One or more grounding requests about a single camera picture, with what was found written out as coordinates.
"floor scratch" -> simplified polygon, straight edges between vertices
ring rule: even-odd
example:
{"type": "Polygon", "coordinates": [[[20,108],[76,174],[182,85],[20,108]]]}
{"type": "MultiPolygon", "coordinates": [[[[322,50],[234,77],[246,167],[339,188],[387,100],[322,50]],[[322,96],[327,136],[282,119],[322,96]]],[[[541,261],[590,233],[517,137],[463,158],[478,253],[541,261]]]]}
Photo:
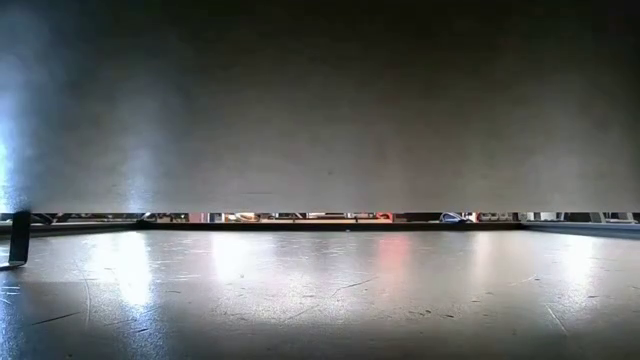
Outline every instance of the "floor scratch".
{"type": "Polygon", "coordinates": [[[73,259],[73,262],[74,264],[76,264],[76,269],[78,269],[78,271],[82,275],[82,280],[84,281],[84,291],[87,299],[87,315],[84,319],[84,328],[88,329],[89,323],[91,322],[91,307],[92,307],[91,290],[89,289],[89,282],[87,281],[87,277],[84,275],[84,271],[80,269],[80,266],[78,265],[78,262],[76,261],[76,259],[73,259]]]}
{"type": "Polygon", "coordinates": [[[104,326],[113,326],[113,325],[123,324],[123,323],[126,323],[126,322],[134,322],[134,321],[138,321],[138,319],[130,318],[130,319],[126,319],[126,320],[120,320],[120,321],[104,324],[104,326]]]}
{"type": "Polygon", "coordinates": [[[526,278],[526,279],[524,279],[524,280],[520,280],[520,281],[517,281],[517,282],[511,283],[511,284],[509,284],[509,286],[514,286],[514,285],[518,285],[518,284],[525,283],[525,282],[527,282],[527,281],[531,281],[531,280],[535,279],[535,278],[536,278],[536,276],[537,276],[536,274],[533,274],[533,276],[528,277],[528,278],[526,278]]]}
{"type": "Polygon", "coordinates": [[[154,312],[156,310],[160,309],[160,306],[156,306],[156,307],[152,307],[151,309],[145,310],[141,313],[138,314],[138,317],[142,316],[142,315],[146,315],[148,313],[154,312]]]}
{"type": "Polygon", "coordinates": [[[82,311],[78,311],[78,312],[74,312],[74,313],[71,313],[71,314],[62,315],[62,316],[54,317],[54,318],[51,318],[51,319],[38,321],[38,322],[35,322],[35,323],[31,324],[30,326],[45,324],[45,323],[48,323],[48,322],[52,322],[52,321],[56,321],[56,320],[60,320],[60,319],[64,319],[64,318],[68,318],[69,316],[80,314],[81,312],[82,311]]]}
{"type": "Polygon", "coordinates": [[[295,319],[295,318],[297,318],[298,316],[300,316],[300,315],[302,315],[302,314],[304,314],[304,313],[306,313],[306,312],[308,312],[308,311],[311,311],[311,310],[313,310],[313,309],[315,309],[315,308],[317,308],[317,307],[319,307],[319,306],[320,306],[320,304],[317,304],[317,305],[313,305],[313,306],[311,306],[311,307],[308,307],[308,308],[306,308],[306,309],[304,309],[304,310],[300,311],[299,313],[297,313],[297,314],[295,314],[295,315],[293,315],[293,316],[289,316],[289,317],[288,317],[288,318],[286,318],[284,321],[289,321],[289,320],[295,319]]]}
{"type": "Polygon", "coordinates": [[[337,289],[336,289],[336,291],[334,291],[334,292],[333,292],[333,294],[331,294],[331,297],[336,296],[336,294],[337,294],[340,290],[344,290],[344,289],[352,288],[352,287],[359,286],[359,285],[362,285],[362,284],[366,284],[366,283],[368,283],[368,282],[370,282],[370,281],[373,281],[373,280],[377,279],[378,277],[379,277],[379,276],[375,276],[375,277],[372,277],[372,278],[371,278],[371,279],[369,279],[369,280],[365,280],[365,281],[361,281],[361,282],[359,282],[359,283],[355,283],[355,284],[351,284],[351,285],[347,285],[347,286],[339,287],[339,288],[337,288],[337,289]]]}
{"type": "Polygon", "coordinates": [[[564,333],[564,335],[565,336],[569,336],[569,333],[567,332],[567,329],[564,327],[564,325],[562,325],[562,321],[560,321],[560,319],[558,319],[556,314],[553,313],[553,310],[551,310],[549,305],[544,304],[544,306],[547,308],[547,311],[549,311],[549,314],[551,314],[551,317],[553,317],[553,319],[558,323],[558,325],[560,325],[560,328],[562,329],[562,332],[564,333]]]}

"concrete floor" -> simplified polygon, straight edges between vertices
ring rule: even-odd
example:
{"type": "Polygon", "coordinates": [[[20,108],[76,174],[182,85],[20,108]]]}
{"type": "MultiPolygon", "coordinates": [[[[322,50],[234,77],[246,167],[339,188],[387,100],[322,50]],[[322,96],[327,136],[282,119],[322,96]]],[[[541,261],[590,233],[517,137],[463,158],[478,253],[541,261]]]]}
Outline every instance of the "concrete floor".
{"type": "Polygon", "coordinates": [[[150,231],[31,249],[0,273],[0,359],[640,358],[636,240],[150,231]]]}

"metal leg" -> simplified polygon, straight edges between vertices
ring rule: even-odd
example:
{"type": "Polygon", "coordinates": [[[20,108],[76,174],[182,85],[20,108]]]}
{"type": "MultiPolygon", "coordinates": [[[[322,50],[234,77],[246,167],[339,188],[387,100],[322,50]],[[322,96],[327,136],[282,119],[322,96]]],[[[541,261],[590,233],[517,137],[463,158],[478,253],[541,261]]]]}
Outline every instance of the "metal leg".
{"type": "Polygon", "coordinates": [[[591,216],[591,222],[606,223],[607,220],[604,217],[604,213],[589,213],[591,216]]]}
{"type": "Polygon", "coordinates": [[[27,263],[30,231],[31,212],[20,211],[13,214],[9,261],[0,263],[0,270],[14,269],[27,263]]]}
{"type": "Polygon", "coordinates": [[[32,217],[34,222],[42,223],[45,225],[53,224],[53,218],[51,218],[47,214],[33,214],[32,217]]]}

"black post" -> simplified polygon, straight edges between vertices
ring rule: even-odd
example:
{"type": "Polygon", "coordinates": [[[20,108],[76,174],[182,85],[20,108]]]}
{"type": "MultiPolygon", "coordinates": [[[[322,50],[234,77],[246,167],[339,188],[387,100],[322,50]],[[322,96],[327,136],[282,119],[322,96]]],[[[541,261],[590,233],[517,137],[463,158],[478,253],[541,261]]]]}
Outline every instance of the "black post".
{"type": "Polygon", "coordinates": [[[13,269],[27,263],[30,236],[31,212],[19,211],[13,214],[9,262],[0,264],[0,270],[13,269]]]}

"metal sheet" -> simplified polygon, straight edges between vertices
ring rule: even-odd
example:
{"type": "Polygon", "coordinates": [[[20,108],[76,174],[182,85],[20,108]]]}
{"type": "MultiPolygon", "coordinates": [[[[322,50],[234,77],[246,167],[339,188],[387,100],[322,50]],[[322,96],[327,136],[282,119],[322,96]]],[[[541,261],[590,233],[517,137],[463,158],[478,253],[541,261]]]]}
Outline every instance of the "metal sheet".
{"type": "Polygon", "coordinates": [[[0,211],[635,210],[630,6],[4,1],[0,211]]]}

